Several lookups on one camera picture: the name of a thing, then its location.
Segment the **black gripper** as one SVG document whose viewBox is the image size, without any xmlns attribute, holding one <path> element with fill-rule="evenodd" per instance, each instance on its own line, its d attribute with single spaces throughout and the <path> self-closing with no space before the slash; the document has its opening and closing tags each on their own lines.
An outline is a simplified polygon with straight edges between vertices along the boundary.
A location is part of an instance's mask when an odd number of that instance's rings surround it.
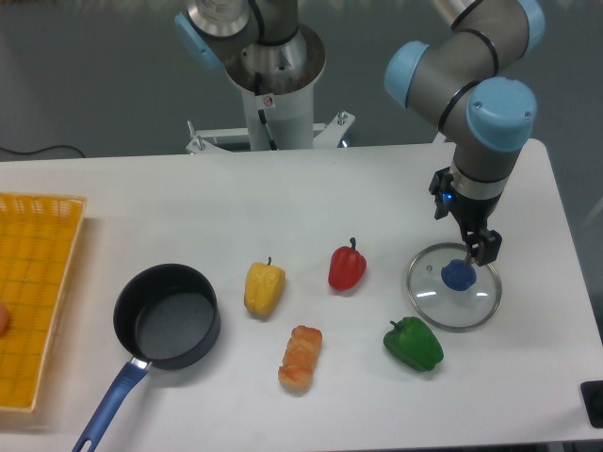
<svg viewBox="0 0 603 452">
<path fill-rule="evenodd" d="M 452 214 L 457 221 L 465 245 L 465 265 L 472 265 L 474 258 L 478 266 L 492 264 L 501 247 L 501 235 L 487 228 L 487 219 L 494 212 L 500 195 L 489 199 L 468 197 L 454 182 L 450 169 L 441 169 L 433 175 L 429 192 L 434 197 L 434 218 Z"/>
</svg>

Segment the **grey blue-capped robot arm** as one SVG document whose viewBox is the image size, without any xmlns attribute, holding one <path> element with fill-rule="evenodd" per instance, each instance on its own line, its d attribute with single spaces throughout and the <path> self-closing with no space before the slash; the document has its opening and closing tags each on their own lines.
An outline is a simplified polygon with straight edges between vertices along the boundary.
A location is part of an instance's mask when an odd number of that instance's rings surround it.
<svg viewBox="0 0 603 452">
<path fill-rule="evenodd" d="M 457 221 L 467 260 L 494 262 L 501 235 L 487 225 L 537 115 L 532 91 L 500 71 L 543 37 L 535 1 L 441 1 L 452 36 L 438 47 L 411 41 L 385 69 L 386 92 L 455 146 L 429 187 L 435 217 Z M 174 19 L 193 58 L 223 68 L 243 99 L 253 150 L 309 149 L 314 85 L 324 45 L 295 1 L 189 1 Z"/>
</svg>

